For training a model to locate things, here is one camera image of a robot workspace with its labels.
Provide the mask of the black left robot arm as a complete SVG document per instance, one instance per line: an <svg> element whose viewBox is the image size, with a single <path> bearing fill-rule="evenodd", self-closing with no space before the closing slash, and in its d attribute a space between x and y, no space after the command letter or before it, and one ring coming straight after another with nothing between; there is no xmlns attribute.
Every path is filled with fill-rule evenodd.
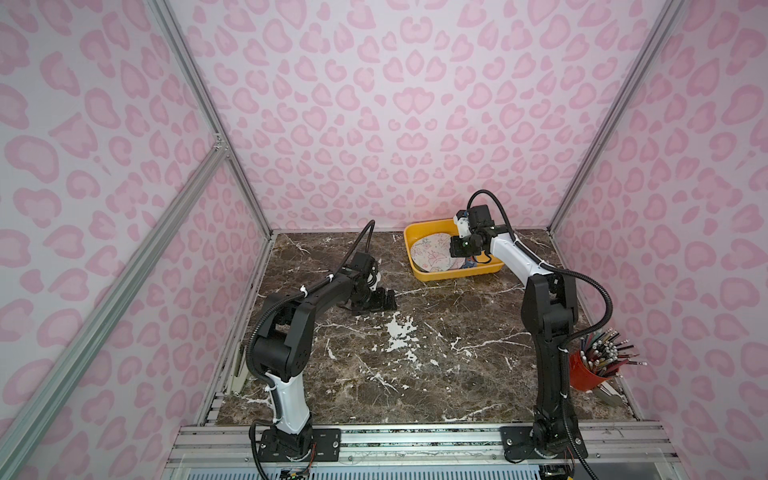
<svg viewBox="0 0 768 480"><path fill-rule="evenodd" d="M397 309L395 292L378 285L378 261L357 252L338 272L295 294L272 294L265 301L245 359L249 372L265 382L274 407L270 433L302 455L312 439L303 371L309 362L315 320L341 305L355 314Z"/></svg>

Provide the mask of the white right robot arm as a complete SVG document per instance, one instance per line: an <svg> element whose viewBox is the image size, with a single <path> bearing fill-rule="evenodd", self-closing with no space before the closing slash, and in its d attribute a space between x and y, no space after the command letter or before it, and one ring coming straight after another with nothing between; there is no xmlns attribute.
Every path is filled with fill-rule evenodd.
<svg viewBox="0 0 768 480"><path fill-rule="evenodd" d="M554 271L506 226L497 226L486 205L460 210L454 217L458 234L450 255L486 254L500 260L524 284L521 320L535 347L538 393L532 426L525 433L504 434L510 462L552 459L576 451L579 432L570 393L569 353L565 340L577 319L573 278Z"/></svg>

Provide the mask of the blue car coaster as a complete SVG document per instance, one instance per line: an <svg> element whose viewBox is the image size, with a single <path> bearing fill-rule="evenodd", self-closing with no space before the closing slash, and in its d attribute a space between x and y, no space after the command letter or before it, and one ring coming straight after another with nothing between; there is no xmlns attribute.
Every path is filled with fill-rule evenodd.
<svg viewBox="0 0 768 480"><path fill-rule="evenodd" d="M490 262L491 262L491 260L478 262L475 257L469 257L469 258L466 258L464 260L464 263L461 265L461 269L475 268L478 265L485 265L485 264L488 264Z"/></svg>

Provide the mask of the white butterfly doodle coaster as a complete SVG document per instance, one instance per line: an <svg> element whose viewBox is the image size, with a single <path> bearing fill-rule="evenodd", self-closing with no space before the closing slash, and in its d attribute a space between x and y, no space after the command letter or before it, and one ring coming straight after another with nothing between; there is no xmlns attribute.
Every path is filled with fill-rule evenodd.
<svg viewBox="0 0 768 480"><path fill-rule="evenodd" d="M451 235L435 233L417 240L410 248L411 259L416 268L425 273L439 273L456 270L464 263L463 258L450 254Z"/></svg>

